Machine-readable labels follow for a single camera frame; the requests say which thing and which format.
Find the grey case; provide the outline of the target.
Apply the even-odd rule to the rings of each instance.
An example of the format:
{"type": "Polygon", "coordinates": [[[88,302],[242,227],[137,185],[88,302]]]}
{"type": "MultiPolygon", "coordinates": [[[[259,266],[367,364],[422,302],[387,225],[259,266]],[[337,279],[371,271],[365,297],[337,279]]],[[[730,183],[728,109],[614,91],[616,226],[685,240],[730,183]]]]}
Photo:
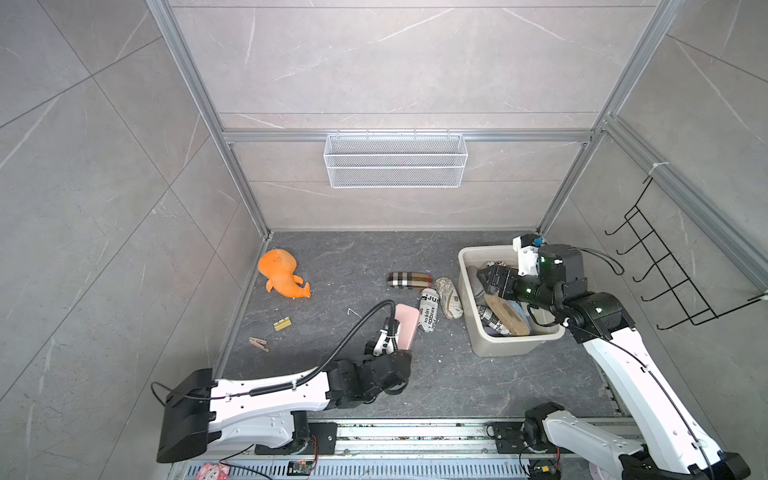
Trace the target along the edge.
{"type": "Polygon", "coordinates": [[[477,267],[469,266],[467,268],[467,276],[470,283],[470,289],[473,298],[476,303],[480,303],[485,295],[485,288],[478,277],[479,270],[477,267]]]}

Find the tan fabric case front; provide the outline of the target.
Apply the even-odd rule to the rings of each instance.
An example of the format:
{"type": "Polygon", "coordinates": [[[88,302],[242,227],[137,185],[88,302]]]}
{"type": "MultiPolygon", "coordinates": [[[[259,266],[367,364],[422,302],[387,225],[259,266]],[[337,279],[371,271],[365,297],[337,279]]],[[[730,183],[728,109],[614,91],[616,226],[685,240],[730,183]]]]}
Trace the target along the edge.
{"type": "Polygon", "coordinates": [[[489,294],[484,295],[484,300],[512,336],[528,336],[531,333],[523,317],[514,310],[508,301],[489,294]]]}

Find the beige plastic storage bin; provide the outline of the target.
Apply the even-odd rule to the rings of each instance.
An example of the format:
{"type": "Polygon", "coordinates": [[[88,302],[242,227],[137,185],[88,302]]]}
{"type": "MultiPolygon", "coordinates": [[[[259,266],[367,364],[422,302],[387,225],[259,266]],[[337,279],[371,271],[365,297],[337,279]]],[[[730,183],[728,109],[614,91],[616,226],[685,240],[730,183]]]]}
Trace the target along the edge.
{"type": "Polygon", "coordinates": [[[466,247],[459,251],[459,281],[458,294],[464,310],[464,320],[470,338],[473,352],[480,357],[501,357],[525,355],[539,345],[561,339],[566,329],[562,325],[541,327],[530,323],[531,334],[527,336],[488,335],[481,322],[477,303],[472,292],[469,267],[478,269],[489,262],[503,262],[510,267],[514,274],[518,273],[518,254],[511,245],[466,247]]]}

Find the newspaper print case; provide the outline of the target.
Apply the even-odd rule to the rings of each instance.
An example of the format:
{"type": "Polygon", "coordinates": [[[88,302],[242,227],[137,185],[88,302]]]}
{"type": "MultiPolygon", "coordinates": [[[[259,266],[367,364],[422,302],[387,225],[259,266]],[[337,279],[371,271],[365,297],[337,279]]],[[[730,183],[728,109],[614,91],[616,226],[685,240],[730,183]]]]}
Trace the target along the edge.
{"type": "Polygon", "coordinates": [[[424,332],[435,330],[439,311],[439,296],[436,290],[425,288],[420,293],[419,327],[424,332]]]}

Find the pink case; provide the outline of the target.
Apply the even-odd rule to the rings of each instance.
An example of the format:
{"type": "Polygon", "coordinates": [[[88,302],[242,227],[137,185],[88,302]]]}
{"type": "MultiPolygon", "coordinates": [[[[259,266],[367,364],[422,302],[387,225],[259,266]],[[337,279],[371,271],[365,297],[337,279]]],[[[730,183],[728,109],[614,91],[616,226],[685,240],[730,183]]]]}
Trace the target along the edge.
{"type": "Polygon", "coordinates": [[[396,343],[399,350],[410,350],[419,325],[420,311],[405,304],[397,304],[395,320],[399,323],[396,343]]]}

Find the plaid glasses case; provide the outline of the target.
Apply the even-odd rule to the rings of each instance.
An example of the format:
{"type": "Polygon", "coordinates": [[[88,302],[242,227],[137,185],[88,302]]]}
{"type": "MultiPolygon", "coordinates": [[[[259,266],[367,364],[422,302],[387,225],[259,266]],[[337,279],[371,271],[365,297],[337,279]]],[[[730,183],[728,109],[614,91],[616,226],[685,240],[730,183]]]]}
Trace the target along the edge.
{"type": "Polygon", "coordinates": [[[426,289],[431,288],[433,283],[433,277],[424,272],[390,272],[386,279],[389,287],[398,289],[426,289]]]}

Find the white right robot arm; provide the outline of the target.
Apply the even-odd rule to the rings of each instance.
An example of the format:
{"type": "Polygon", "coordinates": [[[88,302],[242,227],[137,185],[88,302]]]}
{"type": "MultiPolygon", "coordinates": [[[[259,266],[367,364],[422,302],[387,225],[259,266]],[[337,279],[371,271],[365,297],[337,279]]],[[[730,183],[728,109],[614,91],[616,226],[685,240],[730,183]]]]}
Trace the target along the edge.
{"type": "Polygon", "coordinates": [[[723,450],[698,425],[658,371],[622,303],[592,292],[582,250],[566,244],[520,247],[518,263],[490,263],[478,280],[491,298],[540,309],[567,328],[596,361],[623,400],[641,441],[625,440],[578,419],[554,402],[527,411],[526,445],[569,450],[614,479],[746,479],[742,456],[723,450]]]}

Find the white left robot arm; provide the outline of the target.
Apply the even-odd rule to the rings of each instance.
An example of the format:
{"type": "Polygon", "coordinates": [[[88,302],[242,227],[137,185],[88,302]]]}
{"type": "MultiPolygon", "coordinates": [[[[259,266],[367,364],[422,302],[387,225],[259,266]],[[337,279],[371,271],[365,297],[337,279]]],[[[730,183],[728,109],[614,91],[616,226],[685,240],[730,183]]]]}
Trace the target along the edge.
{"type": "Polygon", "coordinates": [[[310,412],[354,409],[399,395],[411,376],[418,309],[391,300],[375,305],[319,366],[256,380],[193,371],[166,388],[156,460],[196,458],[212,445],[244,443],[259,454],[292,454],[311,441],[310,412]]]}

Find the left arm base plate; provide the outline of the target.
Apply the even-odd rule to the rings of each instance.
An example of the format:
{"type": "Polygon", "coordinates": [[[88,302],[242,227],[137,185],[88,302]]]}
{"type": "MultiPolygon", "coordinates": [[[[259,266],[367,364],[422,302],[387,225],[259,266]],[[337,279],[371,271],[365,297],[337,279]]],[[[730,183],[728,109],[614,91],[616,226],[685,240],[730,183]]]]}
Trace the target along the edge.
{"type": "Polygon", "coordinates": [[[310,422],[294,432],[294,438],[277,448],[255,446],[255,455],[333,455],[336,450],[339,425],[335,422],[310,422]]]}

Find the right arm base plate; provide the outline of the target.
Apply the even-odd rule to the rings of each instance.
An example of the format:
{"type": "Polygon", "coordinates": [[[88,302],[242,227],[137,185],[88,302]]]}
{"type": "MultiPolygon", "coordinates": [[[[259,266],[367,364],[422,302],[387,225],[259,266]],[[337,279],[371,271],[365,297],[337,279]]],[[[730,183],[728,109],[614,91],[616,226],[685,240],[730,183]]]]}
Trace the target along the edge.
{"type": "Polygon", "coordinates": [[[494,442],[498,454],[523,453],[540,440],[539,428],[531,420],[489,422],[485,432],[494,442]]]}

